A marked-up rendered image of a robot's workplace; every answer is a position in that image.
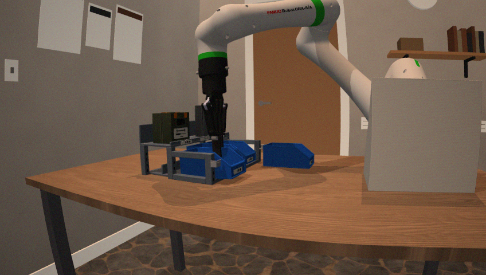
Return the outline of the grey metal shelf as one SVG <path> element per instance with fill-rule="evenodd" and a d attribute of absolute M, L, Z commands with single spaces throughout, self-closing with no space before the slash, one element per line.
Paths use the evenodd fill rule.
<path fill-rule="evenodd" d="M 142 175 L 160 175 L 167 176 L 168 179 L 181 180 L 185 182 L 201 183 L 213 185 L 224 179 L 215 178 L 215 167 L 221 166 L 221 159 L 215 161 L 214 153 L 206 152 L 190 152 L 190 151 L 176 151 L 175 147 L 182 146 L 191 143 L 205 143 L 207 140 L 211 140 L 211 136 L 195 136 L 195 120 L 189 121 L 190 124 L 190 138 L 185 140 L 179 140 L 170 142 L 170 144 L 153 143 L 153 131 L 152 124 L 139 125 L 139 140 L 140 140 L 140 160 Z M 263 145 L 261 140 L 247 140 L 247 139 L 230 139 L 229 132 L 223 135 L 223 140 L 229 141 L 244 141 L 246 144 L 254 144 L 254 150 L 256 152 L 256 160 L 246 164 L 246 168 L 261 161 L 261 150 Z M 161 168 L 149 170 L 148 161 L 148 146 L 154 147 L 166 147 L 167 151 L 167 164 L 162 164 Z M 205 174 L 204 176 L 186 175 L 181 174 L 180 161 L 176 158 L 191 158 L 191 159 L 205 159 Z"/>

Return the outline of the blue bin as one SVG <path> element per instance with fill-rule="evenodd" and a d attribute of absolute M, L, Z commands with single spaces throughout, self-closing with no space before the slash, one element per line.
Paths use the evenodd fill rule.
<path fill-rule="evenodd" d="M 239 156 L 242 157 L 242 154 L 238 152 L 231 144 L 224 144 L 224 147 L 230 147 L 233 151 L 239 154 Z M 192 146 L 186 146 L 187 150 L 193 149 L 193 148 L 212 148 L 212 144 L 209 143 L 201 143 L 201 144 L 195 144 Z"/>
<path fill-rule="evenodd" d="M 190 152 L 214 153 L 215 161 L 221 159 L 221 166 L 215 167 L 216 179 L 233 179 L 244 173 L 244 160 L 230 147 L 221 147 L 222 157 L 213 152 L 212 148 L 193 148 Z M 181 174 L 205 177 L 205 160 L 179 158 Z"/>
<path fill-rule="evenodd" d="M 263 166 L 310 169 L 313 164 L 314 154 L 302 143 L 263 145 Z"/>
<path fill-rule="evenodd" d="M 247 145 L 244 141 L 229 141 L 224 140 L 224 144 L 231 144 L 238 152 L 240 152 L 244 159 L 246 160 L 246 164 L 249 164 L 254 161 L 255 154 L 254 150 Z"/>

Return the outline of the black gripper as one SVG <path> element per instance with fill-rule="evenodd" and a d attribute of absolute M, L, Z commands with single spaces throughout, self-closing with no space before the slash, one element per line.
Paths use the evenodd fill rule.
<path fill-rule="evenodd" d="M 224 103 L 223 93 L 226 93 L 225 76 L 208 76 L 202 78 L 202 93 L 206 94 L 206 102 L 202 103 L 207 132 L 212 139 L 212 148 L 222 157 L 221 147 L 224 147 L 223 135 L 226 132 L 226 111 L 228 104 Z"/>

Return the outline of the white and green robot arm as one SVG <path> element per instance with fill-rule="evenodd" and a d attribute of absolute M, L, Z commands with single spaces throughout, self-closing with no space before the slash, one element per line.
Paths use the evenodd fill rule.
<path fill-rule="evenodd" d="M 330 42 L 329 33 L 340 15 L 337 0 L 283 0 L 220 7 L 195 31 L 199 78 L 228 76 L 228 43 L 271 29 L 301 27 L 298 51 L 324 70 L 369 120 L 371 81 Z M 395 61 L 385 78 L 425 78 L 412 58 Z"/>

